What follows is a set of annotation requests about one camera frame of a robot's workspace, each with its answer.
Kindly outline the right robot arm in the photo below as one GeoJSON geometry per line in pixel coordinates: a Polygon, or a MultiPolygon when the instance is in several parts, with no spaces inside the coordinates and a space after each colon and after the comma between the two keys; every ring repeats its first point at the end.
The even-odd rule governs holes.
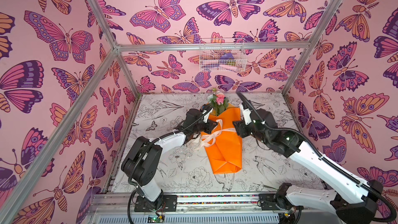
{"type": "Polygon", "coordinates": [[[283,183],[272,197],[259,199],[262,208],[296,208],[301,212],[309,207],[335,214],[345,224],[391,223],[397,218],[397,211],[382,195],[383,185],[378,180],[367,181],[350,173],[321,153],[302,133],[278,127],[270,112],[257,110],[241,92],[237,95],[243,114],[242,120],[233,123],[238,136],[253,137],[258,146],[299,163],[331,186],[330,190],[313,190],[283,183]]]}

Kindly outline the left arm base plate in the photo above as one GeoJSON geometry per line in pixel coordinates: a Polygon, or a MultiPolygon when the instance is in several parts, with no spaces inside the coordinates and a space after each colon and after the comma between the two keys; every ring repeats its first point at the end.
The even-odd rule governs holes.
{"type": "Polygon", "coordinates": [[[177,209],[177,195],[160,195],[154,202],[138,196],[134,211],[140,212],[175,212],[177,209]]]}

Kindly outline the white fake flower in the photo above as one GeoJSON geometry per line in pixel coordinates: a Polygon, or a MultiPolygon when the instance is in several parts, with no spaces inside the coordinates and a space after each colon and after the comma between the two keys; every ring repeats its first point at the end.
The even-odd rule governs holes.
{"type": "Polygon", "coordinates": [[[217,106],[217,89],[213,88],[208,91],[210,95],[207,97],[208,103],[212,106],[215,107],[217,106]]]}

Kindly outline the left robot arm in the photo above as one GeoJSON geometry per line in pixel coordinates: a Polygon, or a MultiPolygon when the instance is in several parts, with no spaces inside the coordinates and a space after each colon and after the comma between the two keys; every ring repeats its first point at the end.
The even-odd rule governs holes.
{"type": "Polygon", "coordinates": [[[202,132],[211,134],[217,123],[209,120],[212,106],[190,109],[186,118],[175,130],[152,140],[138,137],[121,164],[121,171],[127,176],[127,183],[147,202],[158,207],[163,203],[163,190],[154,176],[164,152],[189,143],[202,132]]]}

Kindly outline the orange wrapping paper sheet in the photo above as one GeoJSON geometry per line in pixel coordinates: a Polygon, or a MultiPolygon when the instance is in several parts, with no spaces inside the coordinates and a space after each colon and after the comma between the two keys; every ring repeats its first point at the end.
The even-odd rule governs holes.
{"type": "MultiPolygon", "coordinates": [[[[232,107],[219,116],[210,115],[210,120],[221,119],[224,128],[235,128],[234,121],[240,121],[240,109],[232,107]]],[[[214,174],[237,173],[242,169],[242,138],[238,134],[226,132],[217,137],[216,143],[211,147],[204,147],[214,174]]]]}

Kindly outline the white ribbon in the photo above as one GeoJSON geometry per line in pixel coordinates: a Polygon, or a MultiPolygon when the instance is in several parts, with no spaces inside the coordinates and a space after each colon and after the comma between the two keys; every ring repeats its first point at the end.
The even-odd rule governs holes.
{"type": "Polygon", "coordinates": [[[202,147],[213,146],[216,143],[217,137],[223,133],[226,133],[226,132],[232,132],[235,134],[237,133],[235,128],[224,128],[223,121],[221,119],[216,120],[216,123],[218,124],[217,127],[220,127],[220,129],[217,131],[213,131],[209,135],[201,136],[201,138],[204,138],[204,140],[200,141],[199,146],[197,147],[197,150],[201,149],[202,147]]]}

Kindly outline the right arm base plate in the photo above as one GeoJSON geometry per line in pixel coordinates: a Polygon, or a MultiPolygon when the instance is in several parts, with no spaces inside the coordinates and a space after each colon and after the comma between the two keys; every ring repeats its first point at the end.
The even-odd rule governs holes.
{"type": "Polygon", "coordinates": [[[288,212],[304,209],[303,206],[293,205],[286,196],[273,193],[259,194],[257,205],[261,207],[263,211],[273,210],[288,212]]]}

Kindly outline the pink fake rose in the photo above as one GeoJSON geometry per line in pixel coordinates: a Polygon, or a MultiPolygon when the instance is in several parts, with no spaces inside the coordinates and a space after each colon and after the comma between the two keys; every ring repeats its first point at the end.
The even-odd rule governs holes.
{"type": "Polygon", "coordinates": [[[216,115],[222,114],[229,106],[228,98],[221,91],[216,91],[216,115]]]}

